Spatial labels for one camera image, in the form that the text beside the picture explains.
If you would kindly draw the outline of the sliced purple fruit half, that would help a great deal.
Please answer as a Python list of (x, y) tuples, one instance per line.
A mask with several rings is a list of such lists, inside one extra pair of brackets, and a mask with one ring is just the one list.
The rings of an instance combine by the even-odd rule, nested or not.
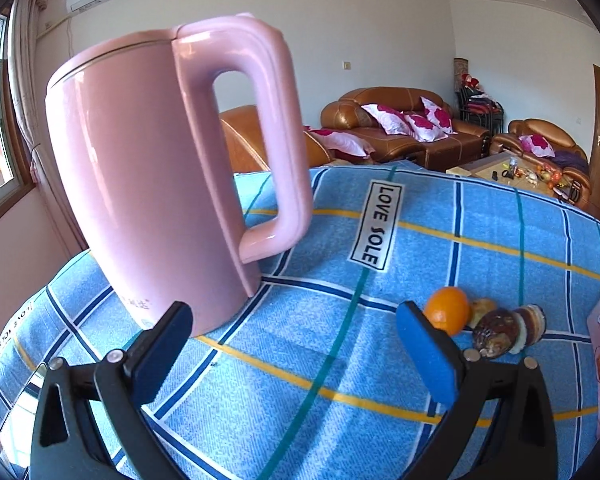
[(537, 304), (525, 304), (512, 311), (518, 325), (518, 336), (510, 354), (518, 354), (542, 339), (546, 332), (546, 316)]

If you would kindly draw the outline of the dark brown cut fruit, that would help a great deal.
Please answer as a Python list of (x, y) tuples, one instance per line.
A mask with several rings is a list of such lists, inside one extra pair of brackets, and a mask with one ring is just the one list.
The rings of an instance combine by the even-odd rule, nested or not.
[(495, 309), (483, 315), (472, 330), (472, 344), (483, 358), (497, 359), (513, 348), (519, 334), (513, 313)]

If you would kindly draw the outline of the orange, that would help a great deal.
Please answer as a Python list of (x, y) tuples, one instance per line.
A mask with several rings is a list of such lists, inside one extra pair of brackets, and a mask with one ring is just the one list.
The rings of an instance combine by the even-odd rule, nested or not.
[(438, 289), (428, 299), (424, 315), (437, 330), (456, 336), (471, 319), (471, 307), (466, 294), (458, 287)]

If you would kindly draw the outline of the wooden coffee table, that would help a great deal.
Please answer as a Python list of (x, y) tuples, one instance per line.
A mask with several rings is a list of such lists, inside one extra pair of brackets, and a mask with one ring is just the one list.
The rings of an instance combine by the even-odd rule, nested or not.
[(512, 188), (559, 198), (570, 204), (580, 200), (582, 186), (562, 170), (548, 162), (532, 162), (529, 159), (501, 152), (445, 170), (447, 174), (474, 177), (508, 185)]

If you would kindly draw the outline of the blue plaid tablecloth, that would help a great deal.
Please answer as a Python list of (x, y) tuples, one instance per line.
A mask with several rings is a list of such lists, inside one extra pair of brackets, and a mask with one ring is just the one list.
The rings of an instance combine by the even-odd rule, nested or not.
[(190, 340), (147, 409), (186, 474), (259, 474), (313, 385), (278, 478), (396, 478), (434, 431), (396, 334), (401, 301), (445, 285), (537, 304), (530, 349), (556, 417), (558, 474), (592, 456), (598, 395), (586, 319), (600, 300), (600, 222), (528, 191), (376, 167), (315, 169), (306, 237), (262, 263), (245, 309)]

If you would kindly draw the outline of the brown leather three-seat sofa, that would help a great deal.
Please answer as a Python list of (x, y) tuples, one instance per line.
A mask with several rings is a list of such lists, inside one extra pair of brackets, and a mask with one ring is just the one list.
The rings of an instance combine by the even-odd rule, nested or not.
[(434, 171), (489, 154), (488, 129), (456, 118), (441, 96), (422, 89), (368, 87), (327, 104), (321, 124), (368, 142), (376, 162), (408, 159)]

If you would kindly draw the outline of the stacked chairs in corner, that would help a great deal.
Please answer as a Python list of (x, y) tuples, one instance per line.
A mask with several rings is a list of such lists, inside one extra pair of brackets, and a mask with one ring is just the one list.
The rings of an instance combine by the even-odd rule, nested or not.
[(504, 108), (481, 89), (477, 78), (461, 73), (456, 96), (461, 120), (486, 128), (491, 134), (503, 132)]

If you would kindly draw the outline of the pink floral pillow right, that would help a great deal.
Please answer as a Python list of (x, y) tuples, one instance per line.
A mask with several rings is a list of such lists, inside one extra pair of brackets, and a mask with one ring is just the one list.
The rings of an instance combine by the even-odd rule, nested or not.
[(452, 116), (430, 99), (421, 98), (427, 119), (445, 134), (454, 134)]

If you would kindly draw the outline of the pink floral pillow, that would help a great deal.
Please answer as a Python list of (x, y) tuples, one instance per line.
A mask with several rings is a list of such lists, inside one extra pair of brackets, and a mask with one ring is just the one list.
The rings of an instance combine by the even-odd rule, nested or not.
[(362, 109), (372, 116), (388, 136), (412, 136), (403, 114), (382, 104), (364, 104)]
[(430, 99), (421, 98), (427, 119), (445, 134), (454, 134), (452, 116)]
[(430, 122), (425, 116), (410, 113), (405, 114), (403, 118), (411, 130), (412, 137), (418, 142), (432, 143), (448, 137), (440, 127)]

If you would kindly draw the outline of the pink floral pillow middle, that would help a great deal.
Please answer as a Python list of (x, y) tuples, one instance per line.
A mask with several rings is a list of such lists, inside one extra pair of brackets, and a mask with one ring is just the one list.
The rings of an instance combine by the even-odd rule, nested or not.
[(425, 116), (410, 113), (405, 114), (403, 118), (411, 130), (412, 137), (418, 142), (432, 143), (448, 137), (440, 127), (430, 122)]

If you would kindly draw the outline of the pink floral pillow left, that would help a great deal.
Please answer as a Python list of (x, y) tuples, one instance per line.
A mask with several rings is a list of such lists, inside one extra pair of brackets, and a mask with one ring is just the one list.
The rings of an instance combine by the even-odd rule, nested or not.
[(412, 136), (403, 114), (382, 104), (364, 104), (362, 109), (372, 116), (388, 136)]

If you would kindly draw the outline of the window with curtain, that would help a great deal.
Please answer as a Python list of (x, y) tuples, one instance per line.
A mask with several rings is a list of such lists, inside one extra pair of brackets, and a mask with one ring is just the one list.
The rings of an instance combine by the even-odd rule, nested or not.
[(38, 184), (27, 133), (33, 77), (23, 63), (32, 58), (46, 6), (47, 0), (12, 0), (0, 13), (0, 219)]

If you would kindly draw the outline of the pink electric kettle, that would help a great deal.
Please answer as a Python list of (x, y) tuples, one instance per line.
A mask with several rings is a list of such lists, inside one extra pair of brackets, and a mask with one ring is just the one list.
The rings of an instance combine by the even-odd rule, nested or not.
[[(276, 215), (247, 226), (213, 85), (245, 74)], [(294, 66), (282, 33), (248, 14), (134, 32), (84, 50), (47, 85), (46, 118), (76, 222), (138, 325), (175, 301), (192, 336), (258, 290), (262, 259), (304, 237), (313, 193)]]

